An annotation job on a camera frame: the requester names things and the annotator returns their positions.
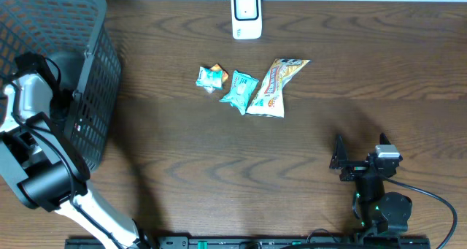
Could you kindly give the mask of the teal wet wipes pack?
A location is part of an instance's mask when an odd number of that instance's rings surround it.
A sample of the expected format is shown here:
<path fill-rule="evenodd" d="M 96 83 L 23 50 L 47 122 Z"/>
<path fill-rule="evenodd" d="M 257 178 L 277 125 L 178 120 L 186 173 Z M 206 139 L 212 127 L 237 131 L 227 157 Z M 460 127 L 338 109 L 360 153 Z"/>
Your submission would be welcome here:
<path fill-rule="evenodd" d="M 229 103 L 232 107 L 236 107 L 241 115 L 244 115 L 252 92 L 255 90 L 258 82 L 259 80 L 254 77 L 235 70 L 233 72 L 231 89 L 220 102 Z"/>

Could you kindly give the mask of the small teal packet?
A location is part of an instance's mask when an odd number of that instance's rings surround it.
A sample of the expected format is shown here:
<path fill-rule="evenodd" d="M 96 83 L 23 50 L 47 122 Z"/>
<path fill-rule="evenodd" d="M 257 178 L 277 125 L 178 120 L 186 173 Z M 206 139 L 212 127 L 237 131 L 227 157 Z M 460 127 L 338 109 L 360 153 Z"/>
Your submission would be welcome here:
<path fill-rule="evenodd" d="M 197 86 L 201 87 L 213 87 L 216 89 L 222 89 L 223 84 L 221 82 L 223 72 L 220 71 L 212 71 L 210 69 L 206 69 L 201 67 L 198 73 L 198 79 L 196 81 Z"/>

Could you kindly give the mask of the yellow snack bag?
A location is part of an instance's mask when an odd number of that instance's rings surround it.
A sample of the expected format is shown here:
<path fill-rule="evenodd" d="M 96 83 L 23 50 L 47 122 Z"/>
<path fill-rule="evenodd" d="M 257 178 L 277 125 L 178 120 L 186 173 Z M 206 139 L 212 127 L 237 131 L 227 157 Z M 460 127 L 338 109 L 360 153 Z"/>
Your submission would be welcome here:
<path fill-rule="evenodd" d="M 283 118 L 283 89 L 310 60 L 276 58 L 266 73 L 259 91 L 247 107 L 248 115 Z"/>

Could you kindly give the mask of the small orange box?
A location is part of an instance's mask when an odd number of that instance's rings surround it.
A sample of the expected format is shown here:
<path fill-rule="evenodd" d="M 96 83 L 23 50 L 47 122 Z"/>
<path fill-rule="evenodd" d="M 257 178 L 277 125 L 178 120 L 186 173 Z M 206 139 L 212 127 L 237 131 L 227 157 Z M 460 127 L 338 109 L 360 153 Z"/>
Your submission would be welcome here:
<path fill-rule="evenodd" d="M 215 64 L 214 66 L 212 66 L 210 68 L 210 70 L 212 70 L 212 71 L 220 71 L 221 70 L 223 72 L 222 78 L 221 78 L 222 83 L 224 83 L 228 79 L 228 73 L 227 73 L 226 70 L 224 70 L 224 68 L 221 67 L 221 65 Z M 206 90 L 207 93 L 213 93 L 216 90 L 216 88 L 213 88 L 213 87 L 205 87 L 204 89 Z"/>

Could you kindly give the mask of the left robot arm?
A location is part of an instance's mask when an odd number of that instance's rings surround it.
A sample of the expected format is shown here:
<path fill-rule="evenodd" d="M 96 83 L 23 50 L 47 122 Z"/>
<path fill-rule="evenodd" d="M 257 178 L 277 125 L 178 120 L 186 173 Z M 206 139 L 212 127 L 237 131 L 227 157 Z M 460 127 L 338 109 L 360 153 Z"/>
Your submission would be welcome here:
<path fill-rule="evenodd" d="M 65 138 L 72 92 L 60 69 L 43 55 L 15 57 L 5 79 L 7 112 L 1 123 L 1 176 L 20 202 L 65 216 L 105 248 L 156 248 L 136 221 L 117 211 L 91 184 L 85 160 Z"/>

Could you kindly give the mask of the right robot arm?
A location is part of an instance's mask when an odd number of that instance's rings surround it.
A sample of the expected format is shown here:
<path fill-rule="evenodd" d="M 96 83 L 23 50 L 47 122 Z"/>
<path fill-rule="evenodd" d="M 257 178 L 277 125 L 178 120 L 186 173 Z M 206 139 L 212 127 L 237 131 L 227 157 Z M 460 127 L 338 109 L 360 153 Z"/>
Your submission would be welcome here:
<path fill-rule="evenodd" d="M 396 174 L 402 160 L 385 134 L 379 135 L 379 144 L 362 161 L 350 160 L 342 137 L 336 137 L 329 168 L 341 172 L 341 181 L 355 184 L 353 212 L 369 235 L 401 234 L 408 230 L 412 200 L 397 192 L 387 192 L 384 187 L 384 181 Z"/>

